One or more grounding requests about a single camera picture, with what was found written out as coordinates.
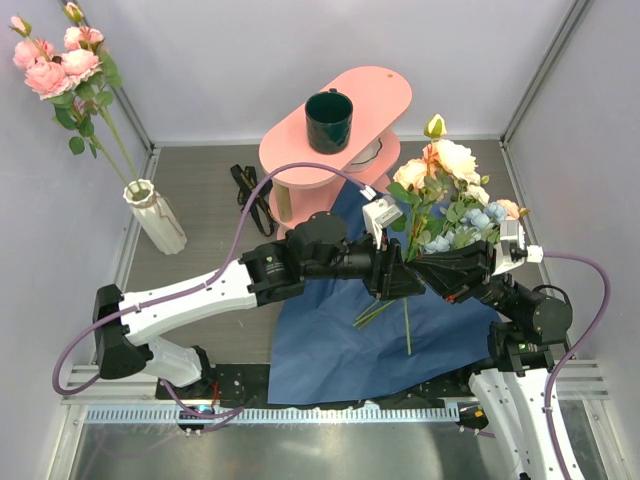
bouquet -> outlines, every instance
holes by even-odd
[[[442,138],[447,131],[440,115],[427,122],[424,133],[431,142],[424,148],[422,158],[409,160],[400,167],[387,187],[396,200],[408,205],[409,215],[391,225],[393,230],[407,234],[405,261],[456,250],[479,240],[497,243],[500,224],[523,217],[528,210],[511,200],[490,201],[483,187],[489,183],[489,177],[476,172],[476,157],[471,149]],[[374,302],[354,325],[366,326],[393,302],[369,313],[378,304]],[[407,351],[411,354],[406,298],[404,302]]]
[[[118,130],[113,123],[108,106],[113,103],[113,93],[108,87],[119,88],[122,78],[118,67],[104,48],[104,36],[99,30],[82,26],[84,14],[74,3],[63,8],[75,26],[64,35],[65,53],[44,39],[31,35],[31,25],[20,16],[11,17],[11,30],[22,37],[16,45],[13,63],[25,72],[25,81],[54,109],[53,120],[62,128],[76,133],[69,139],[69,148],[74,155],[83,153],[86,146],[97,158],[100,151],[109,161],[134,200],[149,195],[137,177],[131,157]],[[101,117],[113,134],[137,184],[133,191],[130,182],[95,133],[93,118]]]

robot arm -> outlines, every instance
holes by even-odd
[[[526,247],[517,221],[501,225],[500,243],[476,242],[452,252],[425,255],[408,264],[400,244],[385,235],[401,212],[390,197],[363,207],[367,233],[346,240],[342,219],[320,212],[287,233],[286,239],[260,245],[228,265],[214,284],[215,272],[145,292],[125,293],[111,285],[98,291],[94,321],[150,298],[186,289],[195,293],[137,308],[96,330],[100,377],[116,379],[144,372],[178,387],[180,396],[202,397],[214,381],[206,353],[160,337],[165,332],[218,313],[260,307],[300,295],[306,281],[360,279],[380,300],[421,295],[427,286],[451,303],[477,298],[512,320],[493,323],[488,336],[495,368],[480,368],[470,386],[487,411],[514,478],[561,478],[542,410],[548,346],[563,343],[571,325],[571,306],[515,282],[508,273],[526,261],[540,262],[542,250]],[[554,398],[553,415],[560,416]],[[561,418],[558,438],[575,476],[583,478]],[[518,472],[526,472],[522,477]]]
[[[501,242],[495,247],[476,242],[405,264],[399,242],[388,240],[384,234],[385,228],[402,214],[393,199],[374,200],[363,207],[363,214],[367,233],[355,242],[346,240],[347,226],[341,218],[329,212],[317,213],[289,231],[286,239],[243,254],[216,283],[170,302],[136,308],[134,313],[98,329],[101,378],[123,378],[144,371],[177,387],[200,380],[206,383],[206,354],[195,348],[177,347],[160,335],[218,313],[260,307],[300,295],[308,279],[319,278],[360,279],[367,291],[380,300],[421,295],[427,286],[452,303],[478,298],[514,321],[492,327],[490,348],[496,362],[515,363],[522,369],[522,365],[537,366],[534,357],[538,363],[543,359],[540,366],[550,361],[550,356],[541,357],[539,350],[534,355],[512,352],[513,345],[523,341],[543,349],[562,343],[571,324],[570,307],[565,303],[532,292],[505,273],[527,259],[540,261],[542,257],[538,247],[525,247],[519,222],[502,225]],[[98,292],[94,321],[152,298],[204,286],[212,273],[124,295],[113,285],[103,287]]]

blue cloth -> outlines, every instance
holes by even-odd
[[[365,202],[347,182],[331,209],[347,222],[352,240],[364,232]],[[389,233],[406,248],[404,233]],[[489,355],[489,323],[499,317],[475,299],[450,305],[430,290],[409,298],[411,356],[402,300],[362,330],[353,327],[373,301],[358,280],[311,280],[303,295],[287,300],[271,352],[269,403],[389,395]]]

white vase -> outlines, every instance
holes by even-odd
[[[143,199],[134,200],[133,195],[141,190],[149,194]],[[131,212],[147,232],[151,241],[162,253],[178,253],[187,243],[187,236],[178,223],[167,199],[160,195],[149,180],[137,180],[124,189],[124,199]]]

flower stem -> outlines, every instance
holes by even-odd
[[[404,297],[404,326],[407,335],[407,354],[411,355],[411,324],[409,323],[409,299]]]
[[[371,305],[369,305],[364,312],[362,312],[360,315],[358,315],[356,317],[356,323],[358,323],[358,320],[360,320],[362,317],[364,317],[367,313],[369,313],[371,311],[371,309],[373,307],[375,307],[378,303],[380,303],[380,300],[376,300],[375,302],[373,302]]]
[[[359,329],[362,329],[364,327],[366,327],[367,325],[369,325],[369,323],[371,321],[373,321],[380,313],[382,313],[386,308],[390,307],[391,305],[393,305],[396,301],[395,300],[391,300],[390,302],[385,303],[383,306],[381,306],[380,308],[374,310],[373,312],[371,312],[369,315],[362,317],[360,320],[356,321],[353,326],[354,327],[358,327]]]
[[[111,130],[111,133],[113,134],[113,138],[116,139],[116,142],[118,143],[118,146],[120,147],[120,151],[122,151],[122,154],[124,155],[124,158],[127,160],[127,164],[129,165],[129,169],[131,170],[131,173],[133,174],[133,178],[135,179],[135,182],[138,185],[138,188],[140,189],[140,191],[144,190],[142,188],[142,185],[140,185],[140,181],[138,180],[138,175],[136,173],[136,169],[133,167],[133,162],[131,161],[131,157],[129,156],[129,152],[127,152],[127,149],[125,148],[124,143],[122,143],[122,139],[120,138],[120,134],[118,133],[118,130],[116,129],[116,126],[113,123],[113,120],[111,119],[111,115],[109,114],[109,111],[107,110],[107,107],[100,107],[98,109],[98,111],[100,112],[100,116],[102,118],[104,118],[104,121],[109,126],[109,129]]]
[[[118,174],[118,176],[120,177],[120,179],[124,183],[125,187],[127,187],[127,189],[129,190],[129,193],[131,193],[131,196],[133,197],[134,192],[133,192],[133,190],[131,190],[131,187],[129,186],[129,181],[127,180],[127,177],[124,176],[122,171],[118,168],[118,165],[116,165],[116,162],[113,160],[113,157],[111,157],[111,155],[109,154],[107,149],[104,148],[104,145],[102,145],[102,143],[100,143],[100,140],[98,140],[98,137],[96,137],[95,135],[91,135],[90,138],[91,138],[91,141],[93,142],[93,144],[96,146],[96,148],[98,150],[100,150],[104,154],[105,157],[107,157],[107,160],[109,160],[109,163],[111,164],[113,169],[116,171],[116,173]]]
[[[47,55],[47,52],[45,52],[44,49],[40,45],[38,45],[38,42],[36,42],[33,38],[31,38],[31,35],[29,35],[27,38],[31,40],[31,43],[33,43],[33,45],[38,49],[38,51],[42,54],[44,59],[47,62],[50,62],[51,59],[49,58],[49,55]]]

